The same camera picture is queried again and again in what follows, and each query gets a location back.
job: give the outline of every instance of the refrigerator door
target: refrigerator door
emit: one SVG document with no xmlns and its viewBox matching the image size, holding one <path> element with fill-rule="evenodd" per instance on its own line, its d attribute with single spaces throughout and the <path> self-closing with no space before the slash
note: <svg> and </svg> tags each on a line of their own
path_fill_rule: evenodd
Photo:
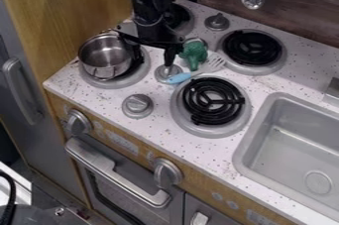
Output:
<svg viewBox="0 0 339 225">
<path fill-rule="evenodd" d="M 0 119 L 28 164 L 84 201 L 71 160 L 0 0 Z"/>
</svg>

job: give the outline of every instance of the cabinet door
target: cabinet door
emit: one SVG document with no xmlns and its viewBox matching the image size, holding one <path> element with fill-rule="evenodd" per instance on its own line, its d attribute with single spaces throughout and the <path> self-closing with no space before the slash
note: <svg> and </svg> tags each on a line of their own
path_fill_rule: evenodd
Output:
<svg viewBox="0 0 339 225">
<path fill-rule="evenodd" d="M 240 223 L 187 193 L 184 225 L 240 225 Z"/>
</svg>

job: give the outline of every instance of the refrigerator handle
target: refrigerator handle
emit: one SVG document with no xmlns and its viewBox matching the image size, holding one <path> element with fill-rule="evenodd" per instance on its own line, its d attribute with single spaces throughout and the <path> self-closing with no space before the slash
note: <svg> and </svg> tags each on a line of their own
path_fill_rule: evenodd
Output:
<svg viewBox="0 0 339 225">
<path fill-rule="evenodd" d="M 36 125 L 42 120 L 43 114 L 38 110 L 37 101 L 22 69 L 20 61 L 15 57 L 9 58 L 2 66 L 2 72 L 18 107 L 27 122 Z"/>
</svg>

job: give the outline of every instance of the white knob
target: white knob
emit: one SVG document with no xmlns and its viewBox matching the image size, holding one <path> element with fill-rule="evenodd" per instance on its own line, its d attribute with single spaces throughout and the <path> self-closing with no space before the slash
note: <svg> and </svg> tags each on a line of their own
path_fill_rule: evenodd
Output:
<svg viewBox="0 0 339 225">
<path fill-rule="evenodd" d="M 207 225 L 208 217 L 202 213 L 195 213 L 192 219 L 190 220 L 190 225 Z"/>
</svg>

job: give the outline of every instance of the speckled countertop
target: speckled countertop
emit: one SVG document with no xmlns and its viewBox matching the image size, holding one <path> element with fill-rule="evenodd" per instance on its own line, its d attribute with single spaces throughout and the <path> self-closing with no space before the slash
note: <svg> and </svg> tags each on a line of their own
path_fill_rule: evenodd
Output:
<svg viewBox="0 0 339 225">
<path fill-rule="evenodd" d="M 266 97 L 274 92 L 287 92 L 339 112 L 339 108 L 322 102 L 323 92 L 331 78 L 339 76 L 338 49 L 228 14 L 225 16 L 230 20 L 230 28 L 224 32 L 211 32 L 204 27 L 203 21 L 218 11 L 183 0 L 178 0 L 178 2 L 193 11 L 196 22 L 199 24 L 188 37 L 199 36 L 209 44 L 211 50 L 216 49 L 219 39 L 225 34 L 239 29 L 265 31 L 279 38 L 285 45 L 288 53 L 287 62 L 276 73 L 253 77 L 225 69 L 214 74 L 236 82 L 247 92 L 253 106 L 250 123 Z M 45 81 L 44 87 L 294 222 L 314 225 L 339 224 L 241 176 L 234 169 L 232 155 L 250 123 L 241 132 L 228 138 L 216 140 L 198 138 L 179 128 L 170 115 L 170 96 L 173 87 L 159 84 L 154 79 L 154 70 L 163 63 L 163 51 L 153 48 L 146 49 L 152 59 L 151 71 L 142 81 L 131 87 L 104 90 L 88 85 L 79 75 L 76 59 Z M 121 110 L 123 100 L 135 93 L 149 95 L 156 104 L 155 111 L 151 116 L 138 121 L 127 118 Z"/>
</svg>

